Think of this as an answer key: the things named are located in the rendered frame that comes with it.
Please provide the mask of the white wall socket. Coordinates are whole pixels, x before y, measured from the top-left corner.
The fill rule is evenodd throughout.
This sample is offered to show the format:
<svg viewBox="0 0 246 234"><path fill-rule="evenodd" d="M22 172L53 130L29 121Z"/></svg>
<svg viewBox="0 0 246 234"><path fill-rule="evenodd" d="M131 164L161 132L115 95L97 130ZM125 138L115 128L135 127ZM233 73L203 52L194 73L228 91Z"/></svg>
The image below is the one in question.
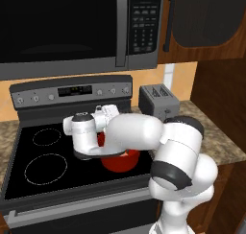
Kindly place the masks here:
<svg viewBox="0 0 246 234"><path fill-rule="evenodd" d="M172 88L175 64L168 63L164 65L163 84L168 88Z"/></svg>

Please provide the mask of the tall brown wooden cupboard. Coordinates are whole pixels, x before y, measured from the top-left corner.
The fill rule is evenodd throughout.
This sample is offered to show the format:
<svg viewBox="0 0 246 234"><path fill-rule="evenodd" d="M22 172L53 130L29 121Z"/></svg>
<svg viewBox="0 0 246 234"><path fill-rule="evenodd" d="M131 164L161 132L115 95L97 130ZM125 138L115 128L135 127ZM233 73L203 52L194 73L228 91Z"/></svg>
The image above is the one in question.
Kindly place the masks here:
<svg viewBox="0 0 246 234"><path fill-rule="evenodd" d="M199 61L190 100L246 153L246 58Z"/></svg>

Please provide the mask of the grey toaster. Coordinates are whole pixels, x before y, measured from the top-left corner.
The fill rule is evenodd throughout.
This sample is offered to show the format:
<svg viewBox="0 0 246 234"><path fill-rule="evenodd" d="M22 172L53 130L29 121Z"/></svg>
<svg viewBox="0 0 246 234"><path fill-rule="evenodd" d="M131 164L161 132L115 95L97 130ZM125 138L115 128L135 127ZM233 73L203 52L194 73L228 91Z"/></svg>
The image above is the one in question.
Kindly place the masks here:
<svg viewBox="0 0 246 234"><path fill-rule="evenodd" d="M138 108L143 114L164 121L179 114L180 101L162 83L142 85L139 88Z"/></svg>

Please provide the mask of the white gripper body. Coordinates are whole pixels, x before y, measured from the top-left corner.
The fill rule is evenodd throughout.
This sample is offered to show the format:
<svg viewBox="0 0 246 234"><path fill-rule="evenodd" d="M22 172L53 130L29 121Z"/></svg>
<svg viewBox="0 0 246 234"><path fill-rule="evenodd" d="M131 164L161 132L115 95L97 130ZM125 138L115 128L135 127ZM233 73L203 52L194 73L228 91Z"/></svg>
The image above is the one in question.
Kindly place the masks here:
<svg viewBox="0 0 246 234"><path fill-rule="evenodd" d="M108 123L115 116L119 115L119 111L116 105L103 105L102 111L105 116L105 120Z"/></svg>

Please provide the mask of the brown wooden cupboard door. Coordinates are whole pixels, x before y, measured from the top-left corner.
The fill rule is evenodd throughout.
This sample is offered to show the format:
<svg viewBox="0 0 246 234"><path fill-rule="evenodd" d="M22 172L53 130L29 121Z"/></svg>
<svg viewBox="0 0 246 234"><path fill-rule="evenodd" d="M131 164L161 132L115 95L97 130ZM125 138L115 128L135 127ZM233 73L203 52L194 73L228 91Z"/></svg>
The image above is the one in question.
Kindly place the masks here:
<svg viewBox="0 0 246 234"><path fill-rule="evenodd" d="M159 63L244 57L246 0L176 0L169 52L162 50L169 1L162 5Z"/></svg>

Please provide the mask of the red pot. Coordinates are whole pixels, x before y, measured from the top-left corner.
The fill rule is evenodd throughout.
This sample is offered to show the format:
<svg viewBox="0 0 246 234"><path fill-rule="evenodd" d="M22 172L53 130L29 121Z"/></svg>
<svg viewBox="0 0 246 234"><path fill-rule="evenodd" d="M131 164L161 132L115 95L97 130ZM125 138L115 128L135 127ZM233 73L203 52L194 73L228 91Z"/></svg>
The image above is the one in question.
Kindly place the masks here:
<svg viewBox="0 0 246 234"><path fill-rule="evenodd" d="M136 166L139 155L140 151L125 150L123 154L118 156L102 157L101 162L111 172L125 173Z"/></svg>

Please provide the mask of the black and grey stove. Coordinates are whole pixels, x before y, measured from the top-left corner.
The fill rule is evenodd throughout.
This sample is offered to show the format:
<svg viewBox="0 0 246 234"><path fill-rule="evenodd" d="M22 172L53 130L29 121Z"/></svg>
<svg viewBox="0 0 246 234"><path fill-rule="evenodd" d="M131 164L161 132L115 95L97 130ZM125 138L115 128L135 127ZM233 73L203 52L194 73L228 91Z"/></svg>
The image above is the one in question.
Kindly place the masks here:
<svg viewBox="0 0 246 234"><path fill-rule="evenodd" d="M123 92L129 87L129 94ZM131 109L133 79L129 75L53 79L14 84L12 103L19 128L0 194L3 218L44 207L147 188L152 157L142 152L126 173L107 170L98 159L80 160L71 137L63 132L64 118L77 112L93 113L103 105ZM33 98L39 97L36 103ZM17 98L24 102L19 104ZM113 234L148 234L146 225Z"/></svg>

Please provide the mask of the brown wooden base cupboard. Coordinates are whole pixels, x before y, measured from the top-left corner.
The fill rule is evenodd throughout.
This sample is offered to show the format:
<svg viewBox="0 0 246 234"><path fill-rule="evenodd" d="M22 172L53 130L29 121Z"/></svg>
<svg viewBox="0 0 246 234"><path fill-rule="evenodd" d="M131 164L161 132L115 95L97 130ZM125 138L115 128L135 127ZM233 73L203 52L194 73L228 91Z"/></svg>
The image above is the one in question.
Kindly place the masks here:
<svg viewBox="0 0 246 234"><path fill-rule="evenodd" d="M246 214L246 161L218 167L211 201L193 209L187 222L196 234L235 234Z"/></svg>

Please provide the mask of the black and grey microwave oven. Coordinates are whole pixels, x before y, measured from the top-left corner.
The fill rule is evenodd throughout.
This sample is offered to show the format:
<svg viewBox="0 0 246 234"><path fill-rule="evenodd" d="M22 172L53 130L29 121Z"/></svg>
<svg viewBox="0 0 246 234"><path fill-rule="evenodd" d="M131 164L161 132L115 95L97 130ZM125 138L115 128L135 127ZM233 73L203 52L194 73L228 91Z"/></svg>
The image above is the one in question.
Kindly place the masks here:
<svg viewBox="0 0 246 234"><path fill-rule="evenodd" d="M163 0L0 0L0 81L151 69Z"/></svg>

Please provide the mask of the black microwave door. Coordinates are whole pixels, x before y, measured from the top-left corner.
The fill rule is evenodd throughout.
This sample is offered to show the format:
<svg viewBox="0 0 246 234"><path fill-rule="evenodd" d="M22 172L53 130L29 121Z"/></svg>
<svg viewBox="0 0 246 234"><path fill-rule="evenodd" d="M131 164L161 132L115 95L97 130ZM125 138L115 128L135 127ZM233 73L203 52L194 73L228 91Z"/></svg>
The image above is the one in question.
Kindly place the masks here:
<svg viewBox="0 0 246 234"><path fill-rule="evenodd" d="M116 0L0 0L0 63L102 60L117 67Z"/></svg>

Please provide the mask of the black oven door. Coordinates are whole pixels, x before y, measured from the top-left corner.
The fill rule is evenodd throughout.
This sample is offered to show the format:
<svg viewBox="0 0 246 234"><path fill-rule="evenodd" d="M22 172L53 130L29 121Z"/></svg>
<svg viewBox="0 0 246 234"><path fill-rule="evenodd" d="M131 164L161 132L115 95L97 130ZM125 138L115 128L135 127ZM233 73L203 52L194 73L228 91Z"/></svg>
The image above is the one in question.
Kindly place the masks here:
<svg viewBox="0 0 246 234"><path fill-rule="evenodd" d="M157 219L158 202L147 199L57 220L10 227L12 234L113 234L147 227Z"/></svg>

